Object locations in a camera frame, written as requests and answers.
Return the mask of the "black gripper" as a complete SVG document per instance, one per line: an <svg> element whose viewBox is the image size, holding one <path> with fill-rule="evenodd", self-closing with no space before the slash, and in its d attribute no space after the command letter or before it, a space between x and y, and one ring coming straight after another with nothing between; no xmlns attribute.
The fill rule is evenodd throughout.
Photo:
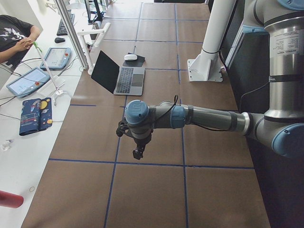
<svg viewBox="0 0 304 228"><path fill-rule="evenodd" d="M145 145L151 141L152 133L153 129L149 124L144 124L143 126L129 125L126 120L121 120L116 129L116 135L118 137L122 137L125 134L134 139L137 146L133 150L133 157L137 160L143 158Z"/></svg>

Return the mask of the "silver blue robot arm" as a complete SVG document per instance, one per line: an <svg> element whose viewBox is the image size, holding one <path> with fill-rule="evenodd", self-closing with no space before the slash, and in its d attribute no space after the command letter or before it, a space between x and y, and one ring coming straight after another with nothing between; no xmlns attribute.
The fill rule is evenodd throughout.
<svg viewBox="0 0 304 228"><path fill-rule="evenodd" d="M187 124L209 130L240 132L284 157L304 153L304 3L301 0L247 0L244 33L268 33L269 109L264 114L235 113L161 102L148 106L134 100L116 134L134 139L133 156L143 157L157 128L182 128Z"/></svg>

